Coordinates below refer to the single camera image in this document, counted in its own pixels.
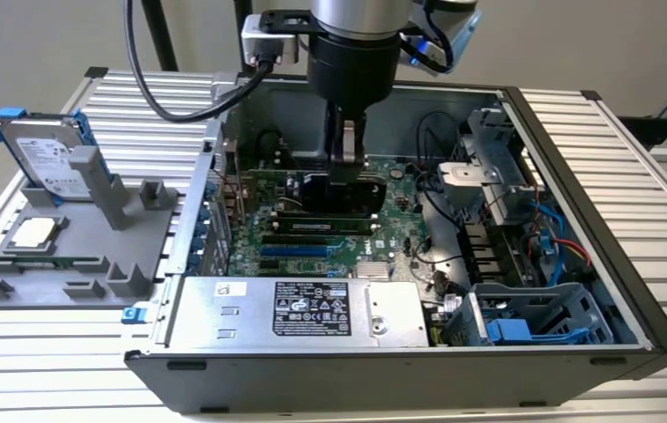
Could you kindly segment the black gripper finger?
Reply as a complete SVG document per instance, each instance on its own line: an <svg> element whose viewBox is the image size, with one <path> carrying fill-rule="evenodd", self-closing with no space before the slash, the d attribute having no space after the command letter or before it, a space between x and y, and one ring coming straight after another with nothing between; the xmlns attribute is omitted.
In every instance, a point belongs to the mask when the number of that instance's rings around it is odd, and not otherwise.
<svg viewBox="0 0 667 423"><path fill-rule="evenodd" d="M325 109L325 151L328 177L333 185L353 183L364 168L363 134L365 113L347 110L333 102Z"/></svg>

